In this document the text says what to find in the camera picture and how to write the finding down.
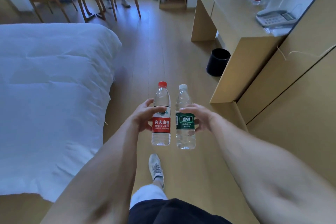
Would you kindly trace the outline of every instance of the bottle with green label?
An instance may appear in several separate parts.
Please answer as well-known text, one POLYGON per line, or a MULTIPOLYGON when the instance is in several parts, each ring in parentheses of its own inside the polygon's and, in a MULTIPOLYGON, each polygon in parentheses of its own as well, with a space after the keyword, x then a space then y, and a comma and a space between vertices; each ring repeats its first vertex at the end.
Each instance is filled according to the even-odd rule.
POLYGON ((191 105, 192 101, 188 94, 188 86, 179 86, 179 95, 176 101, 176 142, 179 149, 194 149, 196 146, 194 115, 191 113, 181 113, 180 108, 191 105))

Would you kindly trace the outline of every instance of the white pants leg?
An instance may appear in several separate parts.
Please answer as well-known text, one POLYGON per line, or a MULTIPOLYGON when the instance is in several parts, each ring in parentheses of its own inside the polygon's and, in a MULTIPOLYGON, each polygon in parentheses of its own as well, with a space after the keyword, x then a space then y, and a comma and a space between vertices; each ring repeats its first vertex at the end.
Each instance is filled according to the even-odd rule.
POLYGON ((154 184, 149 184, 141 187, 135 192, 131 198, 131 204, 129 209, 131 209, 135 204, 151 199, 164 199, 167 200, 166 194, 158 186, 154 184))

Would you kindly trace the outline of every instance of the bottle cap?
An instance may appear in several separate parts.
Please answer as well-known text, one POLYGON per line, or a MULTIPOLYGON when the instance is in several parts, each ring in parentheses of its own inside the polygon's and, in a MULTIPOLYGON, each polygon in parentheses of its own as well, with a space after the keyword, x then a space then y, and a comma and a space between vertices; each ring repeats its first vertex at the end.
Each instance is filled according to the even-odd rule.
POLYGON ((187 84, 181 84, 179 87, 178 87, 179 90, 182 90, 182 89, 188 89, 188 86, 187 84))
POLYGON ((166 82, 159 82, 159 88, 166 88, 167 83, 166 82))

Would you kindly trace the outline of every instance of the person's left arm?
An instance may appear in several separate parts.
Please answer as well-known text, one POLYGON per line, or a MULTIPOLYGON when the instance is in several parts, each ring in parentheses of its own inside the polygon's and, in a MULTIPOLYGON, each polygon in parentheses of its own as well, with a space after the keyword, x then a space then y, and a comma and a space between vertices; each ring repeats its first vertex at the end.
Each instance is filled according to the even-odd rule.
POLYGON ((147 99, 78 172, 41 224, 127 223, 139 132, 166 107, 149 107, 147 99))

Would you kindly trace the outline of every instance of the bed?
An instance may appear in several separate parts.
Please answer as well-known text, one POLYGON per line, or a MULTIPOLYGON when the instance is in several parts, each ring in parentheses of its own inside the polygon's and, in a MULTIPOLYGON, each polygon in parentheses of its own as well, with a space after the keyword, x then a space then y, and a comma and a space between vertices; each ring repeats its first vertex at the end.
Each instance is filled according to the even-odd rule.
POLYGON ((56 201, 103 144, 121 43, 98 24, 0 25, 0 194, 56 201))

